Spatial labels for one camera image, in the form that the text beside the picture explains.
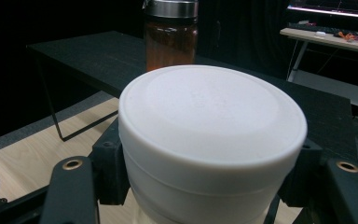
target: desk leg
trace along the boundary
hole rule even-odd
[[[35,60],[35,62],[36,62],[37,72],[39,73],[39,76],[41,77],[43,88],[45,89],[46,98],[48,100],[48,108],[49,108],[51,116],[52,116],[52,118],[54,120],[54,124],[55,124],[57,132],[58,132],[58,136],[61,138],[61,140],[63,142],[65,142],[65,141],[77,136],[80,133],[85,132],[86,130],[98,125],[99,123],[101,123],[101,122],[103,122],[103,121],[105,121],[107,119],[112,118],[114,115],[117,114],[118,111],[114,111],[114,112],[106,115],[105,117],[103,117],[101,119],[95,120],[94,122],[92,122],[91,124],[87,125],[86,127],[83,127],[81,129],[73,132],[73,133],[70,133],[67,136],[62,136],[60,125],[59,125],[59,122],[57,120],[56,113],[54,111],[54,106],[53,106],[53,103],[51,102],[51,98],[50,98],[50,95],[48,93],[48,85],[47,85],[47,83],[45,81],[45,76],[43,74],[42,65],[40,64],[39,60],[37,60],[37,59]]]
[[[302,57],[304,56],[305,50],[307,49],[308,42],[305,41],[303,45],[301,46],[301,50],[298,53],[295,65],[293,65],[292,71],[290,72],[290,76],[287,78],[289,82],[293,82],[295,80],[295,76],[297,73],[298,66],[300,65],[300,62],[302,60]]]

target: white desk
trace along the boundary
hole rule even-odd
[[[298,69],[298,66],[309,43],[358,51],[358,41],[347,42],[343,38],[337,38],[332,35],[319,37],[316,36],[314,32],[289,28],[282,29],[281,35],[287,35],[289,38],[293,38],[297,41],[303,42],[301,50],[298,53],[296,62],[290,72],[290,75],[287,78],[288,81],[294,82],[302,86],[307,86],[315,90],[326,91],[335,95],[349,98],[351,99],[351,103],[353,105],[358,105],[358,86],[334,80],[332,78],[318,76]]]

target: light wood surface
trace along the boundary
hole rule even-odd
[[[72,133],[117,110],[117,104],[118,99],[113,98],[62,121],[62,134]],[[108,119],[66,142],[59,138],[55,126],[51,126],[0,149],[0,198],[13,201],[48,185],[55,164],[73,156],[88,156],[92,145],[115,118]],[[139,216],[131,191],[123,206],[100,205],[99,208],[103,224],[135,223]],[[299,211],[299,208],[288,208],[281,203],[275,223],[292,223]]]
[[[315,35],[315,33],[316,32],[296,30],[290,28],[284,28],[281,30],[281,35],[287,35],[294,39],[341,49],[358,51],[358,41],[348,42],[343,38],[334,37],[333,35],[326,35],[325,37],[320,37]]]

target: white container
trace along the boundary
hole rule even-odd
[[[307,135],[283,91],[221,67],[179,65],[133,80],[118,128],[137,203],[157,223],[252,223]]]

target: wooden floor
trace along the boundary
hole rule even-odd
[[[118,99],[114,98],[61,122],[62,134],[66,136],[117,110],[117,104]],[[66,142],[59,138],[56,128],[51,126],[0,149],[0,198],[13,201],[48,185],[55,164],[73,156],[88,156],[92,145],[115,118]],[[101,223],[136,223],[135,219],[139,216],[137,209],[130,191],[123,206],[100,205]],[[299,211],[281,203],[275,223],[292,223]]]

